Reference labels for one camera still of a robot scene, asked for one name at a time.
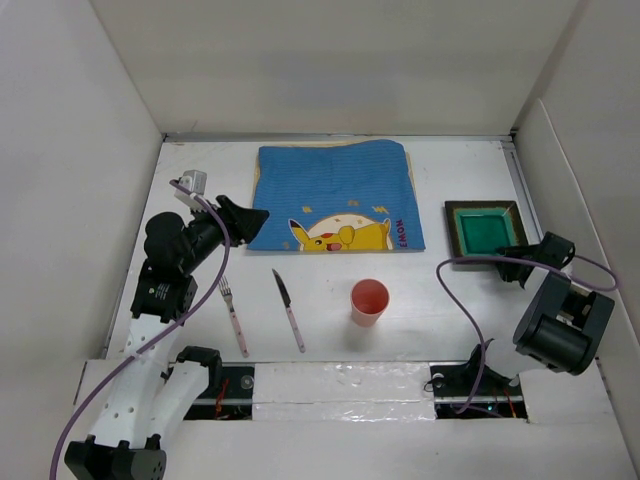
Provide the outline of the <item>square green ceramic plate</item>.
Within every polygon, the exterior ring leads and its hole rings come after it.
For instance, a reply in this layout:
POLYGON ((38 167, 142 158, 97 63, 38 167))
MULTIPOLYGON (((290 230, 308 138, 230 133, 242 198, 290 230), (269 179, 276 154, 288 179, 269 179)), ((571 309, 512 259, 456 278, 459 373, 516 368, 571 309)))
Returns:
POLYGON ((493 256, 499 249, 529 245, 515 200, 449 200, 444 214, 454 258, 493 256))

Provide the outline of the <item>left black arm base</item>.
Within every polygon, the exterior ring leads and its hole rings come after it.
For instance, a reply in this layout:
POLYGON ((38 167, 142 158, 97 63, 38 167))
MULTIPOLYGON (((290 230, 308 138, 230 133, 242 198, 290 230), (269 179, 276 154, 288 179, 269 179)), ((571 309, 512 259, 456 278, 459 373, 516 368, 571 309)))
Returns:
POLYGON ((205 391, 192 404, 187 421, 244 421, 252 419, 255 365, 224 364, 217 390, 205 391))

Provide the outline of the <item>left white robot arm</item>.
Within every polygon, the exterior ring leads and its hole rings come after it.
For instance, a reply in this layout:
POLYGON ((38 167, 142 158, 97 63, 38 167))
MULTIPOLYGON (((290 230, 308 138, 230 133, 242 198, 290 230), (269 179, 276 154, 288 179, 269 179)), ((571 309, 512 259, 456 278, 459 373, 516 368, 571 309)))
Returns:
POLYGON ((269 213, 224 195, 215 203, 198 194, 187 200, 190 222, 174 212, 147 221, 125 358, 98 385, 110 393, 87 437, 56 450, 77 479, 163 478, 167 446, 192 403, 222 387, 219 351, 187 346, 172 359, 171 350, 205 303, 195 297, 195 269, 217 247, 228 257, 231 248, 251 242, 269 213))

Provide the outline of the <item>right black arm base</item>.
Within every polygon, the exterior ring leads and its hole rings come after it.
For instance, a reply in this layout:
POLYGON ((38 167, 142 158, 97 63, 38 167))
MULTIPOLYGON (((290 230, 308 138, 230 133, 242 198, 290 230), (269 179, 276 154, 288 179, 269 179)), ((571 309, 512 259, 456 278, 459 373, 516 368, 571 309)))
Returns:
POLYGON ((476 389, 480 371, 480 346, 468 360, 458 363, 432 363, 431 379, 423 390, 431 393, 437 420, 523 419, 528 418, 519 378, 514 382, 485 366, 476 389))

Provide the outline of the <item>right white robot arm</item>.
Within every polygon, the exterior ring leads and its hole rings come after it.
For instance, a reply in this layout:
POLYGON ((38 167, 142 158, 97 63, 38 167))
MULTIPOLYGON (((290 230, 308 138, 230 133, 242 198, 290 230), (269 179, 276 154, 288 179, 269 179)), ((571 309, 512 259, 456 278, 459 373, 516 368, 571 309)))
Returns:
POLYGON ((524 286, 536 267, 551 269, 515 329, 516 351, 555 373, 582 374, 596 356, 615 302, 561 274, 576 257, 575 244, 547 232, 538 244, 495 252, 508 259, 497 264, 505 282, 524 286))

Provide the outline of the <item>blue Pikachu placemat cloth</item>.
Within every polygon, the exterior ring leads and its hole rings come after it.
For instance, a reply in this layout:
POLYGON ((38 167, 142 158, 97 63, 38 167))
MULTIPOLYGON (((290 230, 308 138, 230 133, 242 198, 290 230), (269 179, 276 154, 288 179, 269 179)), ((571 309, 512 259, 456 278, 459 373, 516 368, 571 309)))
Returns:
POLYGON ((404 147, 263 146, 253 206, 269 218, 255 251, 422 251, 419 208, 404 147))

